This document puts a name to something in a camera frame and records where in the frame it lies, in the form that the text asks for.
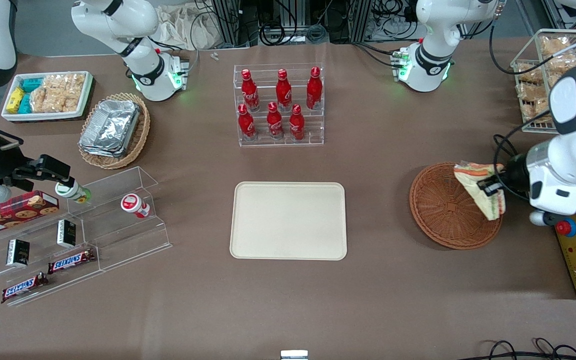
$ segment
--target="wicker basket with foil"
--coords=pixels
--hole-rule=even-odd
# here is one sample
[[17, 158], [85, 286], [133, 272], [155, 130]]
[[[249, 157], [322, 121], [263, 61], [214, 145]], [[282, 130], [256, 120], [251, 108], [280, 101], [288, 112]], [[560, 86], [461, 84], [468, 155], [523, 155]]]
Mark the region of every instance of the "wicker basket with foil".
[[[107, 170], [119, 169], [127, 166], [137, 159], [139, 153], [144, 149], [146, 145], [146, 138], [148, 137], [148, 132], [151, 129], [151, 116], [146, 108], [146, 104], [141, 98], [132, 93], [117, 93], [106, 97], [104, 100], [117, 100], [117, 101], [132, 101], [139, 106], [139, 117], [137, 118], [137, 124], [135, 125], [130, 143], [128, 144], [128, 150], [126, 155], [122, 157], [108, 157], [102, 155], [94, 155], [92, 153], [85, 152], [81, 147], [79, 148], [79, 153], [83, 157], [84, 161], [88, 164], [96, 167], [100, 167]], [[104, 101], [100, 101], [94, 108], [89, 112], [86, 117], [86, 122], [84, 123], [81, 134], [86, 131], [90, 119], [92, 118], [96, 109]]]
[[423, 169], [410, 187], [410, 211], [435, 242], [457, 250], [477, 249], [494, 239], [502, 219], [488, 221], [454, 171], [454, 162]]

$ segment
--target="black box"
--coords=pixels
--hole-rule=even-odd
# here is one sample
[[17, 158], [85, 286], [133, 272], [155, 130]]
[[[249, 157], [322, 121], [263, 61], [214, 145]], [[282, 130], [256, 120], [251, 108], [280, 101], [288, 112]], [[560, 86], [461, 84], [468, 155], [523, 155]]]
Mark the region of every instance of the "black box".
[[76, 244], [77, 225], [67, 219], [59, 220], [57, 228], [57, 245], [64, 248], [74, 248]]
[[29, 257], [30, 243], [28, 241], [12, 239], [8, 242], [7, 267], [26, 267], [28, 266]]

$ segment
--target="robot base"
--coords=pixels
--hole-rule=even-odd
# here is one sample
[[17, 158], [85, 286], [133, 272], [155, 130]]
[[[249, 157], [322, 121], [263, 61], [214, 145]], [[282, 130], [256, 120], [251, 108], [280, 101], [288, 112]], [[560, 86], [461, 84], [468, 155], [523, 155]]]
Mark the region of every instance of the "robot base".
[[419, 46], [421, 46], [420, 43], [413, 43], [408, 47], [402, 47], [400, 51], [394, 52], [390, 56], [390, 63], [396, 67], [392, 69], [392, 74], [396, 82], [403, 82], [414, 91], [434, 91], [448, 77], [450, 63], [443, 70], [439, 66], [433, 68], [437, 69], [437, 73], [428, 75], [426, 69], [419, 64], [415, 56]]
[[151, 85], [140, 84], [135, 76], [132, 76], [137, 90], [144, 98], [150, 101], [164, 101], [178, 91], [186, 89], [188, 83], [188, 62], [182, 62], [179, 57], [166, 52], [159, 54], [164, 60], [164, 70]]

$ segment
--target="brown table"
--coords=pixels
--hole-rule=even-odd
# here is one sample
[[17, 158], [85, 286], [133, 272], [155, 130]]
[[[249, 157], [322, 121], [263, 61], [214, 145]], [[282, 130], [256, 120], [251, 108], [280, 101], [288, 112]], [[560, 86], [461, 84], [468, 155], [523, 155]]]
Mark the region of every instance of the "brown table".
[[[497, 41], [500, 62], [523, 44]], [[494, 68], [487, 41], [464, 41], [432, 93], [393, 82], [386, 66], [349, 45], [224, 50], [218, 62], [208, 55], [187, 91], [148, 102], [153, 124], [134, 163], [160, 182], [157, 212], [174, 246], [22, 307], [0, 305], [0, 359], [262, 360], [308, 349], [314, 360], [450, 360], [487, 354], [489, 340], [532, 351], [534, 337], [576, 347], [562, 254], [551, 228], [528, 222], [528, 205], [510, 198], [498, 237], [469, 251], [435, 244], [409, 212], [409, 186], [423, 167], [489, 164], [492, 135], [520, 121], [513, 80]], [[310, 61], [326, 64], [326, 144], [240, 148], [233, 65]], [[18, 71], [80, 69], [97, 80], [94, 103], [135, 92], [116, 55], [22, 57]], [[114, 172], [82, 160], [81, 125], [0, 119], [25, 138], [27, 156], [48, 153], [88, 183]], [[543, 139], [513, 141], [525, 151]], [[234, 259], [233, 193], [244, 181], [341, 183], [345, 259]]]

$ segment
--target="emergency stop button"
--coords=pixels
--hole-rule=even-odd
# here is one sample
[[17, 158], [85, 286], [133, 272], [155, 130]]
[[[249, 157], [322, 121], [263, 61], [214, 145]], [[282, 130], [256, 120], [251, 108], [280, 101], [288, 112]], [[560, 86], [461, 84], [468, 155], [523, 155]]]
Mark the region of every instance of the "emergency stop button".
[[557, 231], [557, 234], [565, 237], [574, 237], [574, 235], [576, 235], [576, 223], [571, 218], [565, 218], [555, 225], [555, 231]]

